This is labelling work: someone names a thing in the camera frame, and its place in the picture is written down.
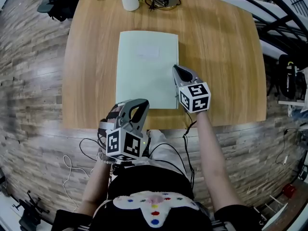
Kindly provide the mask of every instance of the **forearm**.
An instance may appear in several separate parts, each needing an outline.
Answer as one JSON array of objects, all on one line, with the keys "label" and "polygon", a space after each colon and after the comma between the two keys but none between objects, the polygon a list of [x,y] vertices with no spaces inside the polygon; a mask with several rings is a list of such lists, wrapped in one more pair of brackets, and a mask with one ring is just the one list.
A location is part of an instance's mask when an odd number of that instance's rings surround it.
[{"label": "forearm", "polygon": [[107,198],[110,165],[98,160],[82,196],[79,213],[93,215],[98,206]]},{"label": "forearm", "polygon": [[197,127],[202,173],[214,209],[217,211],[228,205],[243,204],[230,182],[224,155],[205,112],[197,115]]}]

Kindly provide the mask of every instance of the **black sleeve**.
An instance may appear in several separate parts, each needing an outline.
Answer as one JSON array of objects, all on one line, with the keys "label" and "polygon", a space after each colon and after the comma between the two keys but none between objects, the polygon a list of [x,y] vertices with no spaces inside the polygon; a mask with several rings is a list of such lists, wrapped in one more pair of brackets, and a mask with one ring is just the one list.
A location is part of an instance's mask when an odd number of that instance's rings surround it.
[{"label": "black sleeve", "polygon": [[230,222],[236,231],[260,231],[259,216],[256,211],[244,205],[230,205],[218,210],[215,219]]},{"label": "black sleeve", "polygon": [[67,228],[73,228],[75,230],[80,225],[89,226],[91,221],[92,217],[90,216],[58,210],[51,231],[62,231]]}]

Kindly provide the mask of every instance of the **white pants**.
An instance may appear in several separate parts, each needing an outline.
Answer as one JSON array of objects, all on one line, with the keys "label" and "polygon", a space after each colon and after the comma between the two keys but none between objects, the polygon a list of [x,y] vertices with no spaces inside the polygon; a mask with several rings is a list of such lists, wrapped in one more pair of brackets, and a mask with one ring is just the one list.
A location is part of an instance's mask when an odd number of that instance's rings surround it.
[{"label": "white pants", "polygon": [[162,143],[168,143],[165,135],[159,130],[150,130],[149,137],[151,138],[151,143],[150,143],[150,148],[149,148],[149,154],[151,155],[150,158],[143,156],[139,159],[134,160],[133,164],[135,166],[152,165],[155,167],[161,167],[161,168],[175,171],[179,174],[183,173],[184,176],[187,177],[184,165],[181,161],[181,158],[176,153],[176,151],[171,146],[167,144],[162,144]]}]

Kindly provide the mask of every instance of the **table top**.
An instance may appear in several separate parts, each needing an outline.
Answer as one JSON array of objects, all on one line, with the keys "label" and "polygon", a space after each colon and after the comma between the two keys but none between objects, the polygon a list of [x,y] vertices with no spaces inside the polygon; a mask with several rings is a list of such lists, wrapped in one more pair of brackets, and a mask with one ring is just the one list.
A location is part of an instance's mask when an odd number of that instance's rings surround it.
[{"label": "table top", "polygon": [[[65,52],[63,125],[97,128],[116,100],[116,63],[122,31],[179,36],[179,63],[193,69],[211,90],[213,126],[266,118],[262,50],[252,15],[220,0],[181,0],[169,11],[145,3],[128,12],[121,0],[79,0]],[[149,110],[144,129],[186,128],[177,110]]]}]

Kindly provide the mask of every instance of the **black shirt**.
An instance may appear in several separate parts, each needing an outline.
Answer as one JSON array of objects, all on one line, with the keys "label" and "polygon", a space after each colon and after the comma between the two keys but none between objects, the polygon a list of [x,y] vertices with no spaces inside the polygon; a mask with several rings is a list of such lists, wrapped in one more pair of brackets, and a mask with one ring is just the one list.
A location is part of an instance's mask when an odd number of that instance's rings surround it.
[{"label": "black shirt", "polygon": [[[129,196],[143,191],[180,193],[193,200],[193,191],[186,177],[172,170],[154,166],[136,166],[123,169],[110,183],[108,199]],[[261,230],[257,213],[243,205],[224,207],[215,213],[215,219],[230,222],[237,231]],[[113,201],[98,209],[94,218],[77,213],[58,210],[52,231],[66,228],[85,230],[212,230],[209,217],[201,210],[189,207],[171,208],[160,228],[152,228],[144,219],[140,209],[117,208]]]}]

